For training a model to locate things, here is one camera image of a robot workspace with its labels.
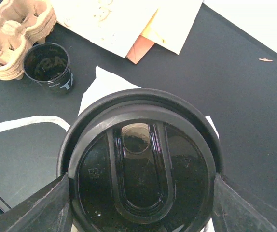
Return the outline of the brown pulp cup carrier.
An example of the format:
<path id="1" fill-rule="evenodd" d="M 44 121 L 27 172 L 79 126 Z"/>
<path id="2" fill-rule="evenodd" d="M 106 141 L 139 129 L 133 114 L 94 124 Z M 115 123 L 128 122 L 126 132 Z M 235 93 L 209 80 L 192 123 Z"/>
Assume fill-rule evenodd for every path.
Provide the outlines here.
<path id="1" fill-rule="evenodd" d="M 4 0 L 0 4 L 0 80 L 23 78 L 25 54 L 42 44 L 56 24 L 48 0 Z"/>

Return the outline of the black cup lid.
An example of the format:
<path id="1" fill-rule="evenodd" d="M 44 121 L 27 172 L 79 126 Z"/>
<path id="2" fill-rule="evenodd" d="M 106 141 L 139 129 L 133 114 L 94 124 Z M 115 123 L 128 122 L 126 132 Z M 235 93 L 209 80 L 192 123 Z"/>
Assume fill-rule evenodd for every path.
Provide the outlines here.
<path id="1" fill-rule="evenodd" d="M 203 114 L 147 88 L 88 106 L 57 160 L 81 232 L 198 232 L 211 217 L 222 171 L 220 141 Z"/>

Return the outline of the light blue paper bag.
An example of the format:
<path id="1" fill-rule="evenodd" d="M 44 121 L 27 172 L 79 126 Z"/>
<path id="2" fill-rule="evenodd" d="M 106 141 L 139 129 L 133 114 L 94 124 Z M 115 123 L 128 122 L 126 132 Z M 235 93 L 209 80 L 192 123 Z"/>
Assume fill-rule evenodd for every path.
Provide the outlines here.
<path id="1" fill-rule="evenodd" d="M 75 93 L 61 98 L 25 96 L 0 105 L 0 148 L 26 146 L 56 150 L 74 118 L 84 109 L 112 93 L 137 88 L 122 77 L 96 67 L 96 78 L 81 98 Z"/>

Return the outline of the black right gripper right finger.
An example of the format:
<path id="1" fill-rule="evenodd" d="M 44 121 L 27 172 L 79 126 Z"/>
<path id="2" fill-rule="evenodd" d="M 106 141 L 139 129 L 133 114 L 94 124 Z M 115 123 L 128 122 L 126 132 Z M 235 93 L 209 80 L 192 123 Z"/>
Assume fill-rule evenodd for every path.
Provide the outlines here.
<path id="1" fill-rule="evenodd" d="M 211 217 L 216 232 L 277 232 L 277 209 L 220 174 Z"/>

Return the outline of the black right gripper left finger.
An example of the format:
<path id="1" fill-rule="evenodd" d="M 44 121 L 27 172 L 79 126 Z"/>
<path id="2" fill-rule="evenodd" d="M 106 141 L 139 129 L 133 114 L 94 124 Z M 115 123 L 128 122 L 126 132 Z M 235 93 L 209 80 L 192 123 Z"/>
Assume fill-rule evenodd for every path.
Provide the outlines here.
<path id="1" fill-rule="evenodd" d="M 70 232 L 71 228 L 67 173 L 0 215 L 0 232 Z"/>

